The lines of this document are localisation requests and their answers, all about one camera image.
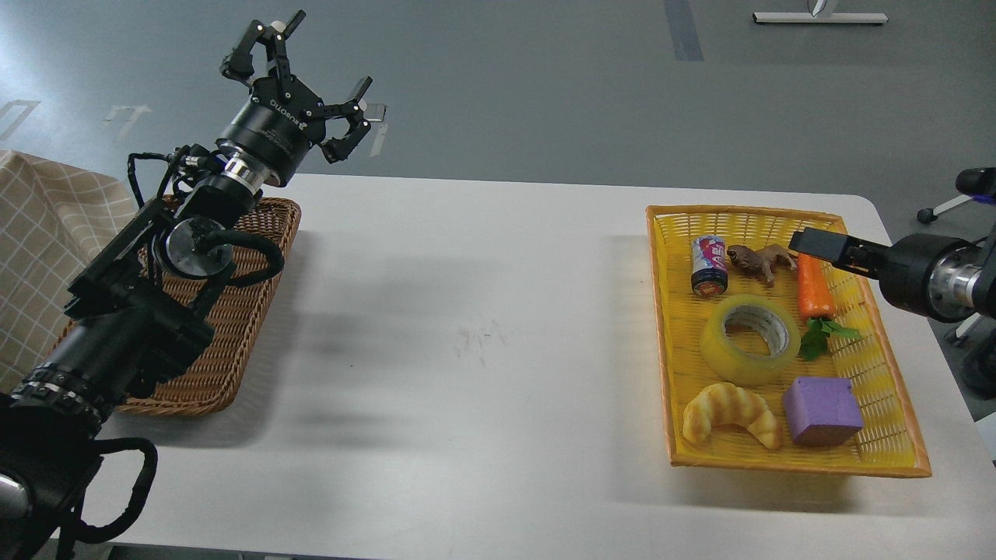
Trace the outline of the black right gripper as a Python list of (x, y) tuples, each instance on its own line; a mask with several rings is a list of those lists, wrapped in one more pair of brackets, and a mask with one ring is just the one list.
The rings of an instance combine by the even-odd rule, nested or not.
[(912, 314), (973, 315), (969, 296), (973, 245), (964, 239), (911, 234), (885, 246), (807, 227), (792, 234), (789, 249), (878, 280), (886, 301)]

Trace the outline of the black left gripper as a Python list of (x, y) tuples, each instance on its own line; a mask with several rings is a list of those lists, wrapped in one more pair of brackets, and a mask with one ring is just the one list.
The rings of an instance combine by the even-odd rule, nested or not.
[[(287, 41), (306, 17), (305, 11), (298, 10), (285, 23), (251, 21), (219, 67), (222, 77), (250, 86), (250, 92), (215, 143), (222, 150), (239, 149), (259, 160), (270, 170), (265, 182), (272, 187), (285, 187), (314, 143), (324, 137), (324, 125), (307, 121), (307, 111), (314, 111), (317, 120), (344, 120), (348, 124), (342, 137), (319, 142), (330, 164), (345, 162), (371, 129), (362, 108), (364, 95), (373, 85), (369, 75), (358, 82), (344, 103), (319, 107), (323, 100), (292, 74)], [(255, 75), (253, 53), (257, 46), (265, 50), (264, 78)], [(279, 85), (289, 86), (289, 92), (281, 91)]]

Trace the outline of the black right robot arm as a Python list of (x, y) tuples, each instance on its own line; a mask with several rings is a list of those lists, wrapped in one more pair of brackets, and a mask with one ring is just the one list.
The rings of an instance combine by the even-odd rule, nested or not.
[(878, 281), (895, 308), (943, 323), (995, 312), (994, 235), (978, 246), (965, 239), (910, 234), (886, 246), (806, 227), (789, 247), (836, 269)]

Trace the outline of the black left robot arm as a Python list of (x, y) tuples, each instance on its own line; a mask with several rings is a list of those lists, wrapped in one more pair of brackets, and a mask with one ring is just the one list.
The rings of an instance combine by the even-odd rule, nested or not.
[(127, 531), (145, 508), (159, 451), (145, 437), (99, 439), (130, 397), (152, 396), (186, 373), (210, 346), (209, 313), (227, 288), (281, 273), (277, 244), (237, 229), (263, 187), (285, 187), (312, 148), (328, 163), (348, 159), (369, 134), (358, 82), (345, 102), (325, 103), (289, 67), (287, 42), (306, 18), (253, 20), (220, 73), (248, 98), (209, 150), (128, 157), (167, 164), (156, 195), (70, 283), (74, 327), (2, 397), (2, 557), (30, 559), (57, 533), (60, 559), (79, 542)]

